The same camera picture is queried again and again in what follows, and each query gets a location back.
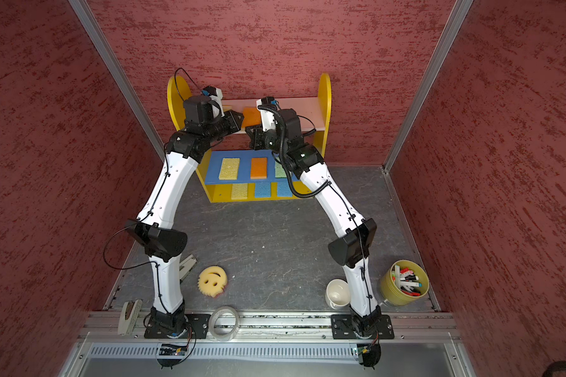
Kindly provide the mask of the light green sponge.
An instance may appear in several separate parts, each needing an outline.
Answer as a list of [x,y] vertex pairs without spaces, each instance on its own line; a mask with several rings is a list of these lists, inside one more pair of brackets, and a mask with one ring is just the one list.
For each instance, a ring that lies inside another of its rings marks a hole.
[[286,178],[286,171],[281,163],[275,162],[275,177],[276,179]]

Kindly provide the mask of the orange sponge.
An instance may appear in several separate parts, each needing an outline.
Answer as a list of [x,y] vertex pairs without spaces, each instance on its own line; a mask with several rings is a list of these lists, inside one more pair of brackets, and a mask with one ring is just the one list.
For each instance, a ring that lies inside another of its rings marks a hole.
[[250,178],[252,180],[265,180],[268,178],[268,158],[252,158]]
[[247,127],[254,127],[254,126],[261,126],[262,125],[262,118],[260,111],[254,107],[245,107],[242,111],[244,116],[242,122],[242,128],[245,129]]

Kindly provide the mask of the yellow smiley face sponge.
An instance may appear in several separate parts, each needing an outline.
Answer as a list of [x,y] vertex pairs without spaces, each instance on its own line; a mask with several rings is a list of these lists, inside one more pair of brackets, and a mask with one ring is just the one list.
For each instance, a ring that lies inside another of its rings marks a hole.
[[215,298],[225,291],[228,278],[225,270],[217,265],[203,270],[198,278],[198,289],[202,295]]

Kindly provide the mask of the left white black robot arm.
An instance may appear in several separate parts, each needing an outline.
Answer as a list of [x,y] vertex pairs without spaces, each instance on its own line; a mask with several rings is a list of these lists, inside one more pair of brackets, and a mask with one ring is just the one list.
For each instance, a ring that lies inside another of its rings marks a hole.
[[223,95],[215,87],[182,102],[185,127],[164,146],[164,165],[147,204],[124,231],[141,244],[153,272],[154,300],[149,323],[169,338],[190,331],[180,287],[179,264],[188,237],[174,228],[175,212],[186,186],[204,155],[218,141],[240,131],[243,116],[226,111]]

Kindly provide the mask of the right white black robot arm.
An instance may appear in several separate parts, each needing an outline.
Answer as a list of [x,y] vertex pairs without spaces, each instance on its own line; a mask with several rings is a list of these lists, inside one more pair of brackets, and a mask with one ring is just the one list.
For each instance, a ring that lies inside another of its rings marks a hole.
[[369,247],[377,224],[364,218],[350,204],[333,179],[325,160],[313,144],[305,141],[300,116],[277,105],[257,105],[261,126],[248,127],[253,149],[269,149],[283,168],[289,189],[300,199],[315,198],[330,220],[336,240],[328,245],[333,260],[343,267],[350,290],[353,331],[371,336],[382,313],[369,275]]

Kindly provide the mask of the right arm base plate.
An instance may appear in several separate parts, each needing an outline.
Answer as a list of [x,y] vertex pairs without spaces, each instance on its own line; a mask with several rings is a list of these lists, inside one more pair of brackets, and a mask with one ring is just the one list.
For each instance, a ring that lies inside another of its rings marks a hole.
[[334,314],[330,317],[334,339],[392,340],[395,338],[391,318],[380,315],[363,320],[351,314]]

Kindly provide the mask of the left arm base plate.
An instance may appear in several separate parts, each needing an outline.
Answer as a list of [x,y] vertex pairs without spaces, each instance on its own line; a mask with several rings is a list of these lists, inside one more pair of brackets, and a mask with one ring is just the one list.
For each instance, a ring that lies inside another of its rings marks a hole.
[[184,340],[205,339],[208,334],[210,314],[168,315],[161,312],[149,314],[145,339]]

